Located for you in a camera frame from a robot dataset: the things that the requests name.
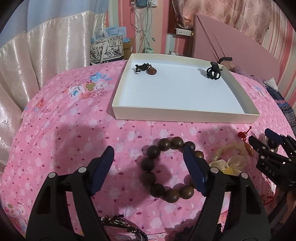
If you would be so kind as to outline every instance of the curtain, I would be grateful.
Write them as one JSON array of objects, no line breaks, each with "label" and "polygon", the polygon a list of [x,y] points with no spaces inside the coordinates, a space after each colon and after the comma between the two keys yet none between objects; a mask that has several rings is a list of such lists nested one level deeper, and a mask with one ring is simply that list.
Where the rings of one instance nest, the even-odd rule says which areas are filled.
[{"label": "curtain", "polygon": [[196,13],[214,18],[262,43],[272,0],[172,0],[181,27],[193,28]]},{"label": "curtain", "polygon": [[109,0],[24,0],[0,34],[0,175],[22,111],[47,81],[88,66]]}]

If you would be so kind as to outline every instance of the pink fabric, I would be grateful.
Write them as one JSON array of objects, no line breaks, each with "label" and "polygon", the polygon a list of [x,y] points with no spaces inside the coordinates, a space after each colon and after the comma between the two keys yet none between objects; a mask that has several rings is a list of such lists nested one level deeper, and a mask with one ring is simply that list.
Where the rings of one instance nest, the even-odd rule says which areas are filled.
[{"label": "pink fabric", "polygon": [[[210,161],[221,145],[239,142],[237,132],[246,131],[249,126],[116,120],[111,111],[112,95],[124,65],[125,61],[118,61],[64,72],[52,78],[29,102],[0,188],[1,204],[22,233],[46,176],[53,171],[59,175],[72,173],[100,156],[108,145],[115,149],[115,160],[102,190],[92,199],[99,215],[124,214],[150,238],[157,239],[196,221],[205,200],[197,191],[189,200],[169,204],[151,197],[141,185],[138,163],[143,157],[142,148],[157,138],[180,136],[184,141],[193,141]],[[259,136],[265,128],[271,128],[293,136],[287,120],[265,89],[253,80],[233,75],[261,114],[252,124],[251,133]],[[256,160],[257,155],[250,158],[245,171],[260,194],[270,195],[266,179],[256,169]],[[176,150],[163,153],[154,171],[157,182],[169,187],[184,183],[188,175],[182,153]],[[70,197],[68,203],[73,226],[81,232]],[[229,194],[222,213],[228,209],[228,203]],[[107,232],[117,235],[118,229]]]},{"label": "pink fabric", "polygon": [[201,14],[241,31],[262,43],[271,22],[271,0],[173,0],[181,26],[193,27]]},{"label": "pink fabric", "polygon": [[195,15],[192,57],[217,62],[232,57],[248,75],[263,81],[279,78],[280,64],[266,49],[236,29],[200,14]]}]

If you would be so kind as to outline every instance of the amber pendant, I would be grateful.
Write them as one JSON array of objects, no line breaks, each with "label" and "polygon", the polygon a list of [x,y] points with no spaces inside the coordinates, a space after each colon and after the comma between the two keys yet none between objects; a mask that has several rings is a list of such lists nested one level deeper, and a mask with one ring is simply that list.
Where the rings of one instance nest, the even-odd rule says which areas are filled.
[{"label": "amber pendant", "polygon": [[150,67],[147,69],[147,74],[149,75],[155,75],[157,73],[157,70],[153,67]]}]

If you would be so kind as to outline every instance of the shallow tray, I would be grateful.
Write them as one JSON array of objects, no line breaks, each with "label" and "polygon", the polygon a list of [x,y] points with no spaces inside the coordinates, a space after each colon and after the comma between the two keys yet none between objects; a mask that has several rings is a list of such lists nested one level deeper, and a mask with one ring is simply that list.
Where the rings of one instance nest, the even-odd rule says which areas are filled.
[{"label": "shallow tray", "polygon": [[[155,75],[135,72],[149,63]],[[247,93],[220,65],[221,77],[206,76],[210,62],[163,54],[132,54],[112,108],[116,119],[212,123],[253,123],[260,116]]]}]

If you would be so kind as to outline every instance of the braided bracelet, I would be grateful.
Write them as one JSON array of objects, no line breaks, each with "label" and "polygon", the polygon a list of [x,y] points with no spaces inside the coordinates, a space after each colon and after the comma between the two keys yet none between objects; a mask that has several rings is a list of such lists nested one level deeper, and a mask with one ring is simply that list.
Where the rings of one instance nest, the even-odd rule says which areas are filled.
[{"label": "braided bracelet", "polygon": [[[191,141],[187,141],[184,143],[181,137],[174,137],[171,141],[167,138],[160,139],[157,146],[152,145],[147,149],[147,157],[145,157],[141,162],[141,169],[144,173],[141,175],[141,181],[145,186],[149,186],[150,195],[155,198],[163,198],[165,201],[169,203],[175,203],[179,200],[179,198],[189,199],[194,194],[194,184],[192,180],[190,181],[190,185],[183,186],[180,190],[175,188],[170,188],[165,190],[164,186],[160,183],[156,182],[156,175],[151,172],[155,163],[154,160],[160,156],[161,151],[167,151],[170,148],[182,151],[184,146],[190,147],[193,151],[195,151],[195,144]],[[199,158],[204,158],[204,154],[202,151],[195,151],[195,154]]]}]

